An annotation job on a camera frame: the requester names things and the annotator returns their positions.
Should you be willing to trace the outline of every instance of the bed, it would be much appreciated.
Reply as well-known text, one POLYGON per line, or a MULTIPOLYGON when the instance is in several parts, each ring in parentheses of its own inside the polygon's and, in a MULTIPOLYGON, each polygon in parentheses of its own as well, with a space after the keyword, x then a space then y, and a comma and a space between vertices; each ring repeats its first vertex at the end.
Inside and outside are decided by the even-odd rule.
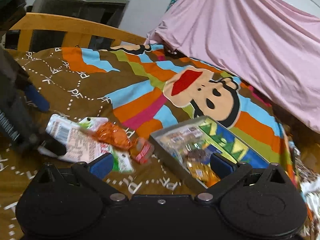
MULTIPOLYGON (((271 102, 240 78, 201 60, 171 54, 162 44, 143 45, 143 37, 81 19, 27 13, 12 30, 21 32, 18 50, 9 52, 51 104, 50 110, 42 113, 26 100, 41 126, 46 126, 52 114, 76 122, 101 116, 122 125, 132 138, 148 138, 163 127, 209 115, 269 162, 281 163, 294 179, 287 136, 271 102), (60 48, 33 53, 28 51, 33 30, 66 34, 60 48), (111 48, 86 49, 92 35, 113 39, 111 48), (122 41, 134 45, 120 46, 122 41), (209 90, 199 90, 201 85, 209 90), (210 108, 208 100, 215 107, 210 108)), ((70 164, 37 152, 19 155, 5 138, 0 140, 0 240, 19 239, 22 232, 15 220, 15 205, 30 180, 43 162, 59 168, 70 164)), ((183 185, 156 157, 147 165, 132 163, 135 172, 111 172, 104 181, 129 196, 133 191, 198 193, 183 185), (168 180, 176 184, 174 190, 165 186, 168 180)))

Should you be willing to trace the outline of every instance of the wooden bed frame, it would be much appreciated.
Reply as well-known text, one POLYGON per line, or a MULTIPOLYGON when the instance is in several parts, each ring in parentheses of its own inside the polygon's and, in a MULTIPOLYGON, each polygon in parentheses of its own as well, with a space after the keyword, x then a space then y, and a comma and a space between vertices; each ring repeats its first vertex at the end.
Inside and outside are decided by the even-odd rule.
POLYGON ((27 13, 10 30, 20 30, 18 51, 29 51, 33 30, 66 32, 62 47, 87 48, 91 36, 113 39, 111 47, 122 41, 142 45, 146 38, 117 28, 87 20, 44 13, 27 13))

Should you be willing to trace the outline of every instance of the pink cloth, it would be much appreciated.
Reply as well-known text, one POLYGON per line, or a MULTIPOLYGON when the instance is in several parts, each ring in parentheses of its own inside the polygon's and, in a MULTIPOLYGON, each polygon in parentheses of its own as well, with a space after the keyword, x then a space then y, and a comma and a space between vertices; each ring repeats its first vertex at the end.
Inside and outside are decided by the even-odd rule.
POLYGON ((146 43, 232 72, 320 132, 320 19, 282 0, 178 0, 146 43))

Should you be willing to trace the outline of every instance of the red mouth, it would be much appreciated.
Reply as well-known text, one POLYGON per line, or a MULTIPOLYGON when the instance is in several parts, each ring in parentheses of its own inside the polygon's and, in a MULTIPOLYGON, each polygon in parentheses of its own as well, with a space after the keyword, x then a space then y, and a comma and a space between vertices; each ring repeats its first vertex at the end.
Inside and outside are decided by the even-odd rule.
POLYGON ((181 77, 173 84, 171 96, 178 95, 183 90, 187 89, 203 72, 186 70, 181 77))

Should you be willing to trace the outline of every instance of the bed sheet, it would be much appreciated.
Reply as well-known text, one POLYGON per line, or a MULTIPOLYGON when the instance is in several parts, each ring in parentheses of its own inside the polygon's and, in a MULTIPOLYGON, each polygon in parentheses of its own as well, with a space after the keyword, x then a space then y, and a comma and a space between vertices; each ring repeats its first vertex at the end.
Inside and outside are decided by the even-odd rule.
MULTIPOLYGON (((162 45, 124 46, 95 51, 52 48, 37 53, 10 51, 51 103, 47 113, 26 105, 43 127, 52 114, 72 121, 108 117, 128 136, 148 138, 158 129, 209 115, 259 152, 279 162, 293 178, 286 135, 270 102, 252 86, 205 62, 171 55, 162 45)), ((230 154, 236 145, 229 149, 230 154)), ((249 161, 242 154, 238 160, 249 161)), ((0 240, 19 239, 15 205, 43 162, 70 166, 39 153, 19 155, 0 137, 0 240)), ((156 158, 133 163, 132 174, 111 172, 105 179, 121 192, 195 194, 156 158)))

